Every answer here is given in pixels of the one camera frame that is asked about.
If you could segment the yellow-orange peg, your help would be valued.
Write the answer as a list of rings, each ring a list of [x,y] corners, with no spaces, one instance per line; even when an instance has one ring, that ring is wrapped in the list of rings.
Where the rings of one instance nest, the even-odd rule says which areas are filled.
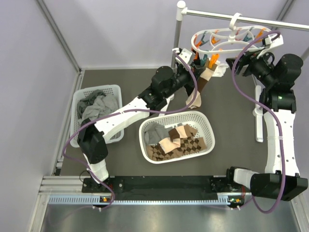
[[[211,69],[213,65],[216,64],[216,61],[218,60],[219,56],[220,56],[219,54],[212,54],[211,59],[209,61],[209,65],[208,65],[209,69]]]

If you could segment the black sock with white stripes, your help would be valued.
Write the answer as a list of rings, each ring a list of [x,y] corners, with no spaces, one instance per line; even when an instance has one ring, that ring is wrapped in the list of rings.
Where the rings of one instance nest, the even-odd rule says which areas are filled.
[[[191,68],[196,78],[196,81],[198,82],[200,75],[205,71],[205,67],[201,65],[201,59],[199,57],[198,52],[194,51],[194,54],[197,55],[197,57],[194,57],[193,62],[191,63]],[[191,93],[193,92],[194,86],[195,86],[194,82],[190,77],[189,83],[184,86],[188,96],[190,96]]]

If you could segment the orange clothes peg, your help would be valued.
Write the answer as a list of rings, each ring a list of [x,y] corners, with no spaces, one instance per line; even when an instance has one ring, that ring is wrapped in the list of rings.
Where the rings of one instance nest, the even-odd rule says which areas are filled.
[[[191,48],[192,53],[194,54],[193,61],[200,60],[199,53]]]

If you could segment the brown beige striped socks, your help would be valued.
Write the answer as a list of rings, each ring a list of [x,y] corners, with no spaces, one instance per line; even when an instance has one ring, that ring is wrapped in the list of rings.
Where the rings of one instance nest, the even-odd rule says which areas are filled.
[[[188,99],[186,100],[186,105],[189,105],[189,103],[193,100],[194,101],[189,105],[190,109],[195,109],[201,106],[202,104],[202,100],[201,100],[201,92],[203,90],[203,88],[205,87],[205,85],[210,81],[210,79],[212,78],[215,69],[217,68],[217,65],[214,63],[211,65],[210,68],[210,59],[207,58],[204,64],[205,70],[200,74],[200,76],[197,79],[197,95],[194,98],[194,94],[195,94],[195,87],[194,85],[191,84],[187,84],[185,85],[185,89],[188,95]]]

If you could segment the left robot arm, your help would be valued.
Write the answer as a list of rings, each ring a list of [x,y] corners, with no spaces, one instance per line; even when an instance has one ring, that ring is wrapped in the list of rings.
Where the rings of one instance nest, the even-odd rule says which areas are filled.
[[[156,70],[150,86],[129,104],[107,116],[82,122],[77,142],[94,179],[94,188],[103,192],[110,184],[105,162],[108,155],[106,142],[131,124],[161,113],[167,105],[167,98],[180,88],[186,88],[189,96],[195,95],[204,71],[205,67],[196,64],[179,64],[175,72],[171,67],[162,66]]]

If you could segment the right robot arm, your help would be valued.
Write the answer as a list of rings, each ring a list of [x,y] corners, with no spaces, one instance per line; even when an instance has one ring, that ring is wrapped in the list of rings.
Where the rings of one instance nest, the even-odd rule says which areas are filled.
[[[294,54],[285,54],[277,62],[269,62],[270,52],[259,57],[246,52],[236,65],[236,73],[246,66],[243,76],[253,75],[263,85],[258,102],[267,106],[262,117],[267,128],[267,164],[262,174],[249,169],[231,167],[227,170],[225,185],[230,191],[242,186],[255,197],[277,198],[284,184],[281,200],[290,201],[308,188],[308,180],[300,176],[294,151],[294,119],[296,98],[292,87],[301,74],[303,60]]]

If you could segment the teal clothes peg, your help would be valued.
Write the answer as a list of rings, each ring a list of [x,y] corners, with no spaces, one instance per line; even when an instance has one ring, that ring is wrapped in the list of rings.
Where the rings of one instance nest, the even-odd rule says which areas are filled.
[[[200,59],[200,65],[204,66],[207,60],[208,60],[208,55],[204,54],[203,58]]]

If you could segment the white round clip hanger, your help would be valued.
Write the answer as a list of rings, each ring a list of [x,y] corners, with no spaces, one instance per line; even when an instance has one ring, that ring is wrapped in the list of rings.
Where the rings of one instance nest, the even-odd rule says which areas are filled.
[[[265,50],[262,35],[271,30],[267,27],[251,25],[234,28],[205,29],[195,33],[191,38],[191,48],[201,54],[238,53],[253,40],[257,40],[249,51]]]

